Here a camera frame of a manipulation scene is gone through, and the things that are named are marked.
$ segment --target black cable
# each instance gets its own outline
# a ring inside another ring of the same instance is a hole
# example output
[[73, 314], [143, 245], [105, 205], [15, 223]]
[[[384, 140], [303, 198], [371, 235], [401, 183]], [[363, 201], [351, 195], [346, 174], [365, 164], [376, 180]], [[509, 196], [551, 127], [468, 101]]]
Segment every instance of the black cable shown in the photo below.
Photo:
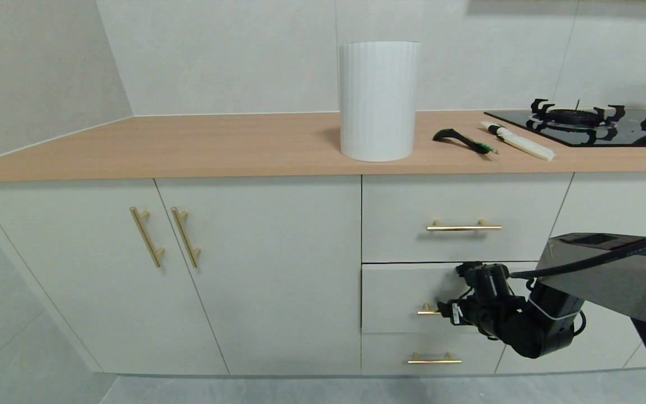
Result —
[[646, 252], [646, 239], [612, 250], [604, 254], [593, 256], [592, 258], [582, 259], [576, 263], [558, 265], [552, 268], [535, 269], [532, 271], [522, 271], [511, 273], [510, 278], [532, 279], [538, 276], [555, 276], [556, 274], [569, 274], [582, 269], [597, 267], [603, 264], [612, 263], [618, 259], [628, 258], [628, 256], [638, 255]]
[[465, 292], [464, 294], [460, 295], [460, 297], [458, 297], [457, 304], [460, 305], [460, 302], [462, 302], [462, 299], [465, 296], [468, 296], [470, 294], [470, 292], [472, 292], [472, 286], [470, 287], [470, 289], [467, 290], [467, 292]]
[[585, 327], [587, 327], [587, 317], [585, 317], [585, 313], [582, 310], [580, 310], [580, 317], [582, 317], [582, 325], [580, 325], [580, 328], [576, 332], [572, 333], [573, 337], [580, 335], [585, 330]]

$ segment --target white zip tie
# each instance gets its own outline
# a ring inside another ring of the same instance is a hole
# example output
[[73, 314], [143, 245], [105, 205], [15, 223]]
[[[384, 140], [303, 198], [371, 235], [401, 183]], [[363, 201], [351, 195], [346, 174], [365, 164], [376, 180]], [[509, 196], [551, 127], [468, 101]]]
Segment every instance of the white zip tie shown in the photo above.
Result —
[[528, 302], [530, 302], [532, 305], [537, 307], [538, 310], [540, 310], [540, 312], [545, 315], [545, 317], [547, 317], [548, 319], [551, 319], [551, 320], [555, 320], [556, 322], [559, 322], [559, 320], [569, 319], [570, 317], [574, 317], [575, 315], [580, 314], [579, 311], [576, 311], [576, 312], [571, 313], [571, 314], [563, 315], [562, 317], [552, 317], [552, 315], [547, 314], [545, 312], [545, 310], [541, 309], [540, 306], [538, 304], [536, 304], [536, 302], [533, 301], [532, 299], [529, 299]]

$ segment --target wall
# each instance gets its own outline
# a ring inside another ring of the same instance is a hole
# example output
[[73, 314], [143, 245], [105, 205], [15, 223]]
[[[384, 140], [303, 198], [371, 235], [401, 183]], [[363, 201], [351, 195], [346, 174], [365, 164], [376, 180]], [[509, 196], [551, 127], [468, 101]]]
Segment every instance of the wall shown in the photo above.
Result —
[[0, 403], [98, 404], [115, 379], [87, 368], [0, 248]]
[[97, 0], [135, 115], [338, 110], [336, 45], [423, 43], [418, 109], [646, 105], [646, 2]]
[[130, 115], [94, 0], [0, 0], [0, 154]]

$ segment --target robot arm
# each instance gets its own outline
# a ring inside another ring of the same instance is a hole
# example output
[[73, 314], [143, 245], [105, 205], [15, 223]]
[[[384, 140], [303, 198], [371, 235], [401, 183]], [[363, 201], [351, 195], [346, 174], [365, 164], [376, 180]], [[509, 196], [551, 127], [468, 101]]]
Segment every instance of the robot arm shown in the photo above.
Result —
[[[534, 271], [510, 274], [502, 264], [476, 262], [456, 272], [469, 291], [438, 302], [441, 315], [453, 325], [477, 327], [519, 355], [538, 358], [569, 346], [584, 330], [585, 301], [633, 318], [646, 347], [645, 237], [572, 233], [551, 238]], [[530, 279], [530, 297], [515, 296], [509, 278]], [[577, 315], [583, 322], [575, 330]]]

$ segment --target floor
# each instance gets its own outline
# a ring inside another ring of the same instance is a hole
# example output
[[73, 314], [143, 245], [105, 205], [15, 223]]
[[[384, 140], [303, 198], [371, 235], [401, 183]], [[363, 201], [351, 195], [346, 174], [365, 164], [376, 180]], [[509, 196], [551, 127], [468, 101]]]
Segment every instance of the floor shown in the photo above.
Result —
[[121, 376], [101, 404], [646, 403], [646, 369], [486, 378], [195, 379]]

